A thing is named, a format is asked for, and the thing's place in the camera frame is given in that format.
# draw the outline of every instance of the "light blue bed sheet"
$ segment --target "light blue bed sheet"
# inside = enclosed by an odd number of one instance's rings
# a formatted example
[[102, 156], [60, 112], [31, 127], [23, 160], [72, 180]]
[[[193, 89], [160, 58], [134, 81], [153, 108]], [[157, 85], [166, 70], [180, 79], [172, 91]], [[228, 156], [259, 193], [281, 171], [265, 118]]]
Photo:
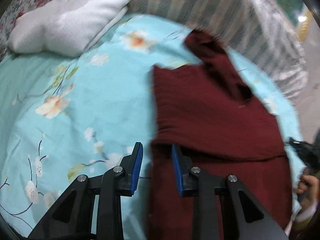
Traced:
[[[150, 70], [156, 63], [198, 64], [182, 44], [189, 32], [159, 17], [129, 15], [79, 59], [41, 53], [0, 63], [0, 212], [22, 235], [77, 175], [103, 174], [140, 141], [141, 178], [134, 196], [122, 197], [122, 219], [125, 239], [146, 239], [149, 143], [156, 132]], [[280, 90], [238, 53], [229, 56], [254, 94], [278, 114], [283, 139], [301, 139], [297, 114]], [[303, 164], [285, 149], [296, 185]]]

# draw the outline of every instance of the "white cushion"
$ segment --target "white cushion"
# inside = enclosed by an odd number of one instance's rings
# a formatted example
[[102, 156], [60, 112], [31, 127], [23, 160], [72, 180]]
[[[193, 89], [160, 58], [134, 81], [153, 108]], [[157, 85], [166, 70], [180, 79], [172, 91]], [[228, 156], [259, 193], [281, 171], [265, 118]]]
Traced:
[[130, 0], [52, 0], [16, 21], [8, 46], [16, 53], [44, 50], [77, 57], [127, 12]]

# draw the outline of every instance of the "dark red fabric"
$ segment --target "dark red fabric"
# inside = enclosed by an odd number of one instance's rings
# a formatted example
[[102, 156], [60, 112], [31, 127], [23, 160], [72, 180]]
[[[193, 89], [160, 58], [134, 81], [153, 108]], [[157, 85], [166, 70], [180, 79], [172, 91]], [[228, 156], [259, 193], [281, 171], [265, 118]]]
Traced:
[[193, 200], [177, 192], [172, 143], [211, 174], [237, 175], [285, 228], [292, 185], [275, 117], [252, 95], [212, 36], [193, 31], [185, 45], [202, 65], [153, 69], [158, 131], [151, 145], [149, 239], [191, 239]]

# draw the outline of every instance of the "floor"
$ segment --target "floor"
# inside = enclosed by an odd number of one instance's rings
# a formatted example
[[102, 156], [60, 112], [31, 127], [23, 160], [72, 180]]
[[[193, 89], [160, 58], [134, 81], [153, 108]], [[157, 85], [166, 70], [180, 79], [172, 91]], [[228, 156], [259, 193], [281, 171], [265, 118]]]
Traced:
[[301, 133], [305, 141], [313, 142], [320, 127], [320, 28], [312, 19], [309, 34], [302, 43], [309, 71], [309, 82], [296, 104]]

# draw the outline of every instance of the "bed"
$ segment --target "bed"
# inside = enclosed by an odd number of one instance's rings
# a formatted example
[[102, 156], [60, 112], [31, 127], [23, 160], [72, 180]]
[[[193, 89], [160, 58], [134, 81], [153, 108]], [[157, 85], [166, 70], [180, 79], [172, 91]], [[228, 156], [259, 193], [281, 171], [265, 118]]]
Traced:
[[[283, 141], [302, 139], [292, 103], [307, 85], [303, 49], [273, 0], [132, 0], [129, 14], [80, 57], [11, 54], [6, 43], [16, 19], [48, 1], [13, 0], [0, 19], [1, 214], [21, 235], [77, 175], [104, 173], [141, 141], [138, 190], [122, 199], [122, 216], [125, 239], [146, 239], [148, 144], [156, 131], [148, 72], [155, 63], [199, 63], [182, 46], [190, 28], [229, 47], [241, 78], [277, 116]], [[143, 42], [133, 46], [135, 39]], [[285, 150], [296, 184], [304, 165]]]

